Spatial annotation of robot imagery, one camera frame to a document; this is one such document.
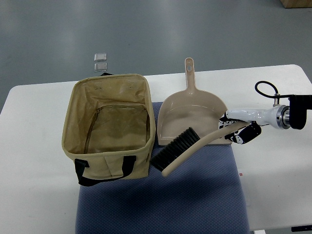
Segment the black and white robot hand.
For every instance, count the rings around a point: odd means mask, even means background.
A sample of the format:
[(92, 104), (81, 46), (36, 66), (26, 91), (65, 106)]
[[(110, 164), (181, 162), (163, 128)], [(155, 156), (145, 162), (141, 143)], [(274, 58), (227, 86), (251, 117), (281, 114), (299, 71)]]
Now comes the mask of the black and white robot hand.
[(261, 134), (262, 126), (283, 128), (282, 109), (282, 106), (275, 106), (268, 110), (227, 110), (219, 119), (218, 128), (231, 127), (224, 138), (237, 144), (245, 144)]

